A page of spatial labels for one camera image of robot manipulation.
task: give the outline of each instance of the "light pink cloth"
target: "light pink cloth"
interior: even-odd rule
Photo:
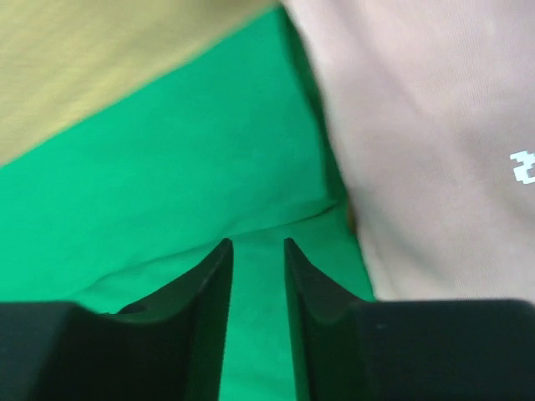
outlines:
[[[535,1],[283,3],[376,296],[535,302]]]

